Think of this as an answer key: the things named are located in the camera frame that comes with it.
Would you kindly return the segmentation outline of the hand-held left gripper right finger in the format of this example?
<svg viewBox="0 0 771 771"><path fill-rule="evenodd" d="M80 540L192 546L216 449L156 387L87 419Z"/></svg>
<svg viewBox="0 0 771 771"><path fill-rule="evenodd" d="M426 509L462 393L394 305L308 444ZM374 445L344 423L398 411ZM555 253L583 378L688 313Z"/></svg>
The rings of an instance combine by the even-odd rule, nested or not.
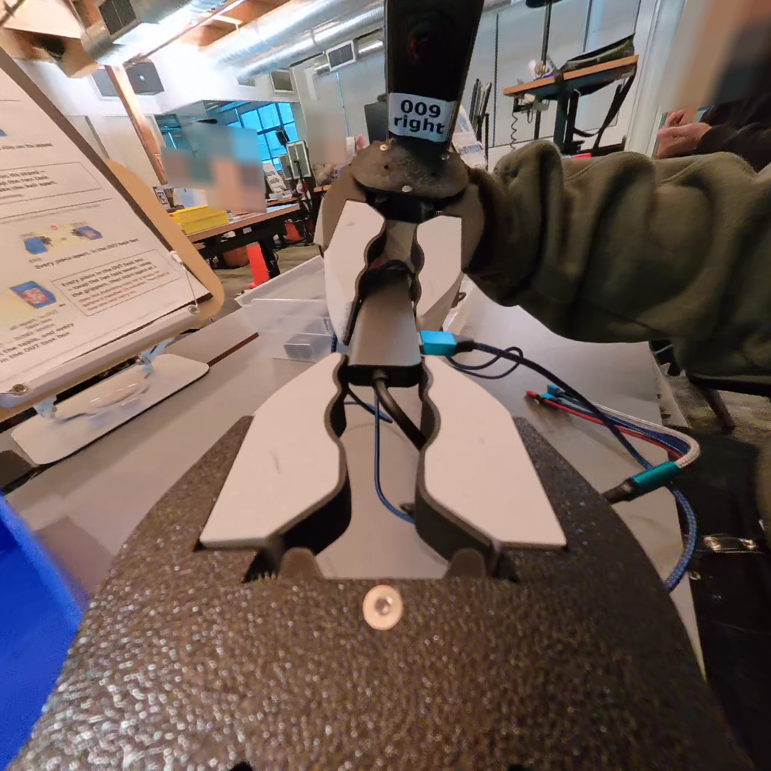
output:
<svg viewBox="0 0 771 771"><path fill-rule="evenodd" d="M437 553L567 545L514 418L438 357L424 362L416 528Z"/></svg>

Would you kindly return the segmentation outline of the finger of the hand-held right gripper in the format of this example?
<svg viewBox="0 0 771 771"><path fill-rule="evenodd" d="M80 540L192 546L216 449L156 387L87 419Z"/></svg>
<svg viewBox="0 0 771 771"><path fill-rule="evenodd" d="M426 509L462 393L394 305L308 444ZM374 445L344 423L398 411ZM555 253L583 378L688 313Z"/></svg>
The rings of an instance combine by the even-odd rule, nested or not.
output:
<svg viewBox="0 0 771 771"><path fill-rule="evenodd" d="M458 200L417 227L416 243L422 253L417 328L443 327L485 226L479 185L471 183Z"/></svg>
<svg viewBox="0 0 771 771"><path fill-rule="evenodd" d="M328 313L340 345L350 350L361 303L361 277L369 253L385 235L386 219L367 201L367 193L344 171L324 194L314 241L324 261Z"/></svg>

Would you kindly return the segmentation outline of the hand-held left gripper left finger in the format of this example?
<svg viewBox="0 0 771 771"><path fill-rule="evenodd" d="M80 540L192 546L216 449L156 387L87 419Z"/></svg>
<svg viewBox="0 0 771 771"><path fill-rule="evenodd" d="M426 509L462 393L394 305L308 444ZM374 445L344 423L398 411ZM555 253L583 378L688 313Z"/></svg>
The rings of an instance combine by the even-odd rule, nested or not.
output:
<svg viewBox="0 0 771 771"><path fill-rule="evenodd" d="M323 551L352 519L342 435L346 358L332 353L275 391L253 414L200 533L208 550Z"/></svg>

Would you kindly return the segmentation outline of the clear plastic box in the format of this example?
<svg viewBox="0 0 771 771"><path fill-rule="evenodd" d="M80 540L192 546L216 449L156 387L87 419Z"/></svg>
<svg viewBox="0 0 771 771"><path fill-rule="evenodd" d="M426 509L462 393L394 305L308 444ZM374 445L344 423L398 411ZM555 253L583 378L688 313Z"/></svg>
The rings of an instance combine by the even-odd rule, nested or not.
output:
<svg viewBox="0 0 771 771"><path fill-rule="evenodd" d="M333 343L321 256L242 292L235 301L245 308L251 331L271 359L291 361L285 358L283 345L297 335L327 336Z"/></svg>

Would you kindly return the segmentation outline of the person's right forearm olive sleeve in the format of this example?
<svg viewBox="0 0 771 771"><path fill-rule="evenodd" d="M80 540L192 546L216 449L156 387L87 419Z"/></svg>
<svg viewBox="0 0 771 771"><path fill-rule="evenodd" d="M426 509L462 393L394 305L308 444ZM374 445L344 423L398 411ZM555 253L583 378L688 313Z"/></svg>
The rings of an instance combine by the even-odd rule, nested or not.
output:
<svg viewBox="0 0 771 771"><path fill-rule="evenodd" d="M534 142L471 169L460 210L463 271L496 304L575 341L669 340L693 374L769 374L768 167Z"/></svg>

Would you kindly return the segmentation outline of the wooden standing desk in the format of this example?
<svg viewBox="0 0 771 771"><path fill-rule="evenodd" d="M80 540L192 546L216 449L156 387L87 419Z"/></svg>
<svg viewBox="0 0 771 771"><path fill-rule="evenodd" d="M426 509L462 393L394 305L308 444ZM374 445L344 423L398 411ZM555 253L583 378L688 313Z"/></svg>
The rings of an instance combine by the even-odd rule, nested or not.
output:
<svg viewBox="0 0 771 771"><path fill-rule="evenodd" d="M602 148L604 133L621 112L638 72L638 55L630 55L573 69L559 71L532 82L520 83L504 89L504 96L522 100L533 96L537 102L555 102L557 113L554 122L553 142L564 156L600 156L607 153ZM617 84L608 112L594 134L576 127L577 107L583 96Z"/></svg>

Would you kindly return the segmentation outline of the grey desk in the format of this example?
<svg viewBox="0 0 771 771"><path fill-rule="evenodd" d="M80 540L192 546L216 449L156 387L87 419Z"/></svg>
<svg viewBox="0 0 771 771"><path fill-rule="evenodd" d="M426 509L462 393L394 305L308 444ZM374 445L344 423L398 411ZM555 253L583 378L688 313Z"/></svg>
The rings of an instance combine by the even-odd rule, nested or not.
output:
<svg viewBox="0 0 771 771"><path fill-rule="evenodd" d="M319 260L295 267L256 290L257 296L322 299ZM563 339L520 308L503 308L472 288L453 331L496 347L520 346L525 356L573 386L593 402L660 423L658 370L647 345L593 345ZM92 587L104 578L109 559L141 519L188 468L240 418L250 416L278 387L301 374L304 362L273 359L254 337L249 308L236 310L167 350L207 362L208 374L73 457L43 470L7 494L8 502L32 530L65 519L58 535L85 535L67 563ZM518 369L506 379L479 381L510 414L533 427L599 493L638 472L638 466L607 431L569 416L539 409L528 390L542 392L545 380ZM343 440L349 453L354 518L340 542L319 558L329 576L438 577L439 561L406 523L381 506L372 489L371 419L349 410ZM412 495L416 452L396 430L383 430L381 482L393 504ZM615 510L666 577L679 559L681 538L675 501L665 490Z"/></svg>

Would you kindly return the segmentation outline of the yellow plastic bin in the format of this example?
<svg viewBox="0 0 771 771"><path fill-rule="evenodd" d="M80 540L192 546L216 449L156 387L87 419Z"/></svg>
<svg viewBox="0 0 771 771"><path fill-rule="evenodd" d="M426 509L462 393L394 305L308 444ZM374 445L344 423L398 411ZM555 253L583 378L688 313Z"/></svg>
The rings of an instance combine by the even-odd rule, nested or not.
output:
<svg viewBox="0 0 771 771"><path fill-rule="evenodd" d="M226 210L208 205L179 208L170 212L169 216L188 236L230 223Z"/></svg>

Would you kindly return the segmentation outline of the blue plastic bin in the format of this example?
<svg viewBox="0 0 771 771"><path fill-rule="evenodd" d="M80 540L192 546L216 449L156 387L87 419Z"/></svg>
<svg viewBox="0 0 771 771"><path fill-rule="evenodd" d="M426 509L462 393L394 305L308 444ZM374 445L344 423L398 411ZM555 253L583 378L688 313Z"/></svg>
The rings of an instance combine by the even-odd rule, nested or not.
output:
<svg viewBox="0 0 771 771"><path fill-rule="evenodd" d="M1 499L1 735L23 743L62 671L80 607L23 520Z"/></svg>

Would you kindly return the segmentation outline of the printed instruction sheet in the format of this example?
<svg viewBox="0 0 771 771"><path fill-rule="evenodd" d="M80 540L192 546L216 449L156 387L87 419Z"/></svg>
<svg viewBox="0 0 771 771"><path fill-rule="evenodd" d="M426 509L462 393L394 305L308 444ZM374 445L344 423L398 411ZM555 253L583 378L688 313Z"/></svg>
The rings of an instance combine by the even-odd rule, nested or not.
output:
<svg viewBox="0 0 771 771"><path fill-rule="evenodd" d="M2 410L198 320L209 293L126 187L5 52Z"/></svg>

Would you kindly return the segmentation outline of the silver air duct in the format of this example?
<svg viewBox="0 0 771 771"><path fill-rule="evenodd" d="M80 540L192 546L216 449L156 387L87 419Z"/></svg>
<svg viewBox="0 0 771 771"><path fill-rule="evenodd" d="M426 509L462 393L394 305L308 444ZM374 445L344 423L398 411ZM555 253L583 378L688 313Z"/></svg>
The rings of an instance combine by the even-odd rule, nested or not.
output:
<svg viewBox="0 0 771 771"><path fill-rule="evenodd" d="M383 1L286 2L207 45L204 53L247 81L379 31L383 24Z"/></svg>

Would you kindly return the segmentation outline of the black wall speaker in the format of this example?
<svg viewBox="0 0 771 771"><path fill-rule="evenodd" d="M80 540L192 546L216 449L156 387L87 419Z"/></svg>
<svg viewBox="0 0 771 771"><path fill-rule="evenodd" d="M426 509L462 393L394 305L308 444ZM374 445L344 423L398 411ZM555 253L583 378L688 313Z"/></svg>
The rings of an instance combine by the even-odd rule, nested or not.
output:
<svg viewBox="0 0 771 771"><path fill-rule="evenodd" d="M165 91L156 66L149 60L141 60L124 66L130 86L138 96L157 96Z"/></svg>

